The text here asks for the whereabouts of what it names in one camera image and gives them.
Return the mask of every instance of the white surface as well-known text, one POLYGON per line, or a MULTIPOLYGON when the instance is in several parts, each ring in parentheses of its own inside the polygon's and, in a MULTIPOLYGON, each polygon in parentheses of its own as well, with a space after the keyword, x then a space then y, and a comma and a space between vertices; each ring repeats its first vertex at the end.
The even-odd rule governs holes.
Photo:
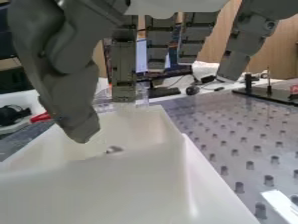
POLYGON ((0 127, 0 135, 5 135, 19 131, 21 128, 27 127, 31 124, 29 117, 25 117, 19 123, 0 127))
POLYGON ((273 190, 264 192, 262 196, 287 223, 297 224, 298 206, 291 202, 286 195, 281 191, 273 190))
POLYGON ((176 12, 216 12, 229 0, 132 0, 126 15, 169 18, 176 12))
POLYGON ((181 136, 161 106, 100 115, 101 131, 87 144, 75 143, 55 125, 3 163, 0 171, 56 167, 71 160, 84 160, 105 153, 111 146, 137 150, 181 136))
POLYGON ((40 161, 39 169, 23 164, 0 175, 1 223, 258 223, 161 107, 101 120, 92 144, 76 146, 53 127, 31 144, 35 150, 23 151, 23 158, 28 153, 40 161), (111 144, 124 152, 103 154, 111 144), (91 154, 99 156, 45 165, 91 154))
POLYGON ((23 108, 31 108, 33 115, 45 112, 44 107, 39 103, 39 94, 36 90, 0 94, 0 107, 4 107, 5 105, 17 105, 23 108))

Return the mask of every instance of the black cable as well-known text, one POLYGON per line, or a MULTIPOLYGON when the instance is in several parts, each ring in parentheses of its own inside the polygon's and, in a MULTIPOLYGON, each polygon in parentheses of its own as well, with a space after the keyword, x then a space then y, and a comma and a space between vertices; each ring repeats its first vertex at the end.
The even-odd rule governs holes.
POLYGON ((182 80, 182 78, 186 76, 186 74, 172 84, 172 85, 169 85, 166 88, 170 88, 172 86, 174 86, 181 80, 182 80))
POLYGON ((200 86, 200 88, 201 88, 201 89, 205 89, 205 90, 209 90, 209 91, 214 91, 216 89, 220 88, 218 86, 217 86, 214 89, 209 89, 209 88, 206 88, 206 86, 210 86, 212 84, 217 84, 217 83, 220 83, 220 82, 217 82, 217 81, 209 82, 209 83, 206 83, 205 85, 200 86))

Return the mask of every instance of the small dark object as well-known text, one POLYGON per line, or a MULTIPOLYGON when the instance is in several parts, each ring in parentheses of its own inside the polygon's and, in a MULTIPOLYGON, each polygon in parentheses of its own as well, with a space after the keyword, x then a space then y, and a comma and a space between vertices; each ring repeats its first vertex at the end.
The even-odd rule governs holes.
POLYGON ((229 169, 228 169, 226 166, 222 166, 222 167, 221 167, 221 175, 222 175, 222 176, 228 176, 228 175, 229 175, 229 169))
POLYGON ((279 157, 271 156, 271 164, 279 164, 279 157))
POLYGON ((17 109, 15 106, 5 106, 0 108, 0 126, 9 126, 16 124, 17 120, 31 115, 31 109, 17 109))
POLYGON ((246 162, 246 169, 248 170, 254 170, 254 162, 253 161, 246 162))
POLYGON ((252 80, 252 74, 245 74, 245 91, 248 94, 252 93, 252 85, 253 85, 253 80, 252 80))
POLYGON ((209 82, 213 82, 214 79, 216 79, 216 76, 210 75, 210 76, 206 76, 206 77, 201 78, 201 82, 202 82, 202 84, 206 84, 209 82))
POLYGON ((180 89, 178 88, 150 88, 149 89, 149 98, 158 98, 164 96, 173 96, 173 95, 180 95, 180 89))
POLYGON ((256 204, 256 213, 254 213, 256 217, 258 219, 268 219, 266 216, 266 206, 262 203, 257 203, 256 204))
POLYGON ((220 92, 220 91, 222 91, 224 89, 225 89, 225 87, 218 87, 218 88, 214 89, 214 92, 220 92))
POLYGON ((189 96, 196 95, 200 92, 200 88, 197 86, 189 86, 186 89, 186 94, 189 96))
POLYGON ((237 194, 244 194, 245 193, 245 185, 242 182, 236 183, 236 193, 237 194))
POLYGON ((298 206, 298 196, 297 195, 291 196, 291 202, 298 206))
POLYGON ((268 187, 274 187, 274 177, 270 176, 270 175, 266 175, 265 176, 265 182, 264 184, 268 186, 268 187))
POLYGON ((294 170, 294 178, 298 179, 298 170, 294 170))

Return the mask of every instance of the perforated metal plate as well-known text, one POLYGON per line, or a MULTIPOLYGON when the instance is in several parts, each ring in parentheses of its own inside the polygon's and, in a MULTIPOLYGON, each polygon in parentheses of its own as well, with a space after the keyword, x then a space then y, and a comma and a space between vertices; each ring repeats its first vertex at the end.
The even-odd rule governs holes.
POLYGON ((286 223, 261 193, 298 205, 298 109, 222 92, 161 105, 260 222, 286 223))

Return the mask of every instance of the wooden panel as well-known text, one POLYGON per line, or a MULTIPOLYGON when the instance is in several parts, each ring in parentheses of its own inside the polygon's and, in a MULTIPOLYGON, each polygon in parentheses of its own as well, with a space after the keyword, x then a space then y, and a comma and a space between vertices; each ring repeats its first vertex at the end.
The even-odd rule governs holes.
POLYGON ((20 67, 20 61, 17 58, 0 60, 0 71, 16 67, 20 67))
POLYGON ((100 74, 99 76, 107 78, 107 66, 105 66, 105 56, 104 56, 104 45, 103 41, 99 42, 93 51, 93 61, 99 66, 100 74))
MULTIPOLYGON (((240 4, 240 0, 230 0, 222 9, 213 34, 208 38, 198 60, 206 62, 221 61, 240 4)), ((297 41, 298 16, 294 16, 281 21, 274 35, 268 38, 262 50, 253 57, 248 70, 261 72, 270 67, 274 78, 289 79, 297 77, 297 41)))

